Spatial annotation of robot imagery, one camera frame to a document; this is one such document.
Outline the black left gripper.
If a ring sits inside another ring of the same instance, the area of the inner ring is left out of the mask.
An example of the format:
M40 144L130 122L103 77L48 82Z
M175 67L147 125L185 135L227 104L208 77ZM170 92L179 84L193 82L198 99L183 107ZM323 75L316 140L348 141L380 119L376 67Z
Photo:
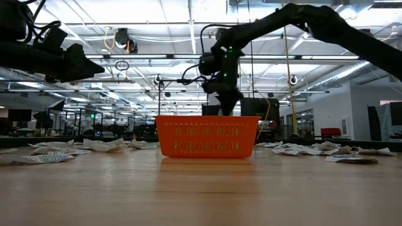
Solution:
M83 46L77 43L68 47L63 57L59 46L1 42L1 67L41 73L50 83L82 80L105 72L85 56Z

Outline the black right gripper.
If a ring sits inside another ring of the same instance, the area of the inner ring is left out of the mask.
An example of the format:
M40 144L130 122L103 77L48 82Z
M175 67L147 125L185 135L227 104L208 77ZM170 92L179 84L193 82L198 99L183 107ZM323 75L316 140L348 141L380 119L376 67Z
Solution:
M237 68L242 56L241 50L217 50L202 55L202 75L211 76L202 87L208 94L218 93L215 97L220 102L223 116L230 116L237 101L244 97L236 90L239 77Z

